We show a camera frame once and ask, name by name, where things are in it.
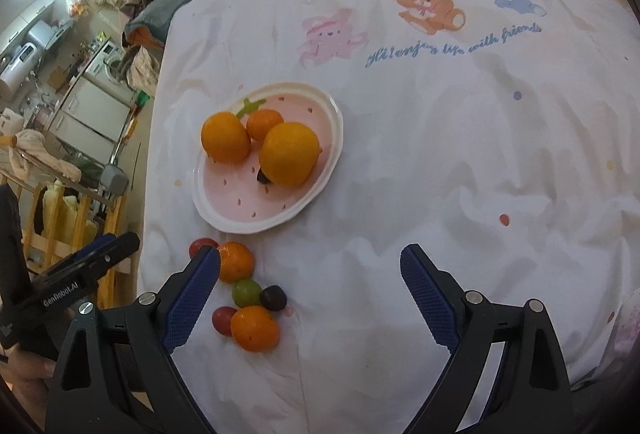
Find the plate rim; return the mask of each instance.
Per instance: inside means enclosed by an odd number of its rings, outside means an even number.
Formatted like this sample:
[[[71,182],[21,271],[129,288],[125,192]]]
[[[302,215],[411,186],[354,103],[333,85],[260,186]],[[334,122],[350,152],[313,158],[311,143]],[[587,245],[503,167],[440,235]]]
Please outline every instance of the plate rim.
[[[202,201],[206,198],[204,197],[204,165],[206,162],[206,154],[203,148],[200,147],[198,151],[198,157],[196,159],[196,165],[193,168],[193,185],[191,190],[191,199],[193,200],[193,203],[200,217],[204,219],[209,225],[222,233],[242,235],[257,234],[259,232],[272,229],[273,227],[292,220],[324,190],[327,183],[329,182],[329,179],[334,173],[334,169],[338,164],[340,156],[342,155],[342,147],[344,144],[344,119],[342,117],[340,108],[335,103],[334,98],[332,98],[332,96],[326,91],[321,90],[320,88],[311,84],[306,84],[304,82],[276,82],[264,85],[257,90],[254,90],[251,93],[240,97],[236,102],[233,102],[231,105],[227,106],[224,111],[230,111],[235,114],[240,109],[242,109],[245,99],[254,100],[255,98],[265,98],[277,94],[286,94],[287,92],[296,95],[306,94],[307,96],[309,95],[309,93],[311,93],[313,94],[313,96],[310,96],[310,98],[321,104],[321,106],[327,113],[327,116],[329,117],[329,121],[332,127],[332,135],[334,135],[335,137],[332,140],[332,142],[334,143],[334,147],[332,147],[331,155],[327,159],[327,163],[324,166],[324,169],[322,169],[322,172],[320,173],[320,176],[318,177],[316,182],[293,206],[265,220],[233,221],[231,219],[222,217],[215,210],[213,210],[208,202],[205,203],[204,201]]]

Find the orange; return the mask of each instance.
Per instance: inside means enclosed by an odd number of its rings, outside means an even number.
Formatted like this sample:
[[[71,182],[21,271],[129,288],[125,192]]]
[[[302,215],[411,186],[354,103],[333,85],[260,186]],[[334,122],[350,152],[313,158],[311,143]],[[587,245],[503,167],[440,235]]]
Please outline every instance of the orange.
[[[240,163],[251,152],[251,138],[238,118],[226,111],[210,116],[200,131],[207,155],[220,163]]]
[[[284,119],[275,109],[258,109],[246,121],[246,132],[255,141],[263,141],[272,127],[282,124]]]
[[[254,273],[254,254],[244,245],[229,241],[218,247],[220,252],[220,281],[235,284]]]
[[[305,124],[283,122],[264,139],[258,161],[264,175],[276,185],[305,183],[320,156],[318,135]]]
[[[280,328],[262,306],[248,306],[231,317],[231,335],[245,351],[270,351],[280,341]]]

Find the pink plate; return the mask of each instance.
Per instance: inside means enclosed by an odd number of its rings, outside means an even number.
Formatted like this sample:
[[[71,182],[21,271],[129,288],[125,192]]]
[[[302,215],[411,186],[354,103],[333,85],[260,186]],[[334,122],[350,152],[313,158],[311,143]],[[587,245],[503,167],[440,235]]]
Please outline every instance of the pink plate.
[[[342,114],[324,91],[299,82],[271,84],[239,100],[228,111],[240,113],[246,124],[248,114],[257,108],[276,109],[286,122],[308,125],[318,135],[322,152],[308,180],[289,189],[258,183],[256,142],[239,165],[216,163],[200,151],[194,169],[193,202],[202,218],[221,232],[254,234],[289,221],[320,194],[342,152]]]

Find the brown bear illustration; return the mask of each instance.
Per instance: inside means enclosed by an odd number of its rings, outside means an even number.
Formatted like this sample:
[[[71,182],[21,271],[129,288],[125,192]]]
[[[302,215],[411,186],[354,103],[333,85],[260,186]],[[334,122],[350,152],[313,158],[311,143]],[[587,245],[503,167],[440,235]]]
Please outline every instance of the brown bear illustration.
[[[400,12],[407,23],[433,36],[438,30],[456,32],[466,23],[465,13],[451,0],[396,0],[408,10]]]

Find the screw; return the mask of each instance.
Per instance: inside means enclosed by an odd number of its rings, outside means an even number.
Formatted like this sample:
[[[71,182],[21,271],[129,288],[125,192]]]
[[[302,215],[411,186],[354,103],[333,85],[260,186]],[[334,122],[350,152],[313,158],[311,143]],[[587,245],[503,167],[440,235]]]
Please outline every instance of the screw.
[[[90,302],[83,302],[78,308],[78,311],[80,312],[80,315],[88,315],[89,313],[91,313],[92,309],[94,309],[93,304],[91,304]]]
[[[138,302],[140,302],[143,306],[149,306],[149,304],[153,304],[156,301],[156,294],[152,291],[147,291],[138,297]]]
[[[539,300],[532,299],[529,301],[529,307],[536,313],[540,313],[545,308],[545,305]]]
[[[479,304],[482,302],[482,294],[477,291],[467,291],[465,297],[471,304]]]

